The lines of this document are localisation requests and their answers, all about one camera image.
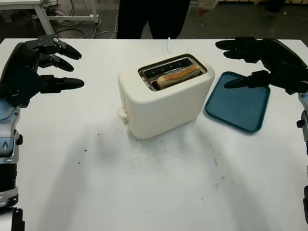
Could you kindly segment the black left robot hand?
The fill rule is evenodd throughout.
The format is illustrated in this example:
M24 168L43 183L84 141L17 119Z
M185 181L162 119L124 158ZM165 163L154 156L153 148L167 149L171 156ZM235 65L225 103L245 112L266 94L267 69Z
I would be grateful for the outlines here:
M5 98L33 97L37 93L60 93L84 86L78 78L56 78L39 75L39 68L56 67L73 72L74 67L58 54L73 60L81 59L81 53L56 34L38 37L18 43L6 62L0 77L0 95Z

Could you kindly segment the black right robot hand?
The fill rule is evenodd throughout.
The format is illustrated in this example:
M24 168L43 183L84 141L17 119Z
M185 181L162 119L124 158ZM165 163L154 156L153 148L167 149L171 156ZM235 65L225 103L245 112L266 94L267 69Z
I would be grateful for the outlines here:
M294 51L277 39L236 37L218 41L216 47L224 50L224 56L227 58L243 59L252 64L261 61L266 68L247 77L229 81L224 85L226 89L252 89L273 85L284 89L290 95L308 91L308 66Z

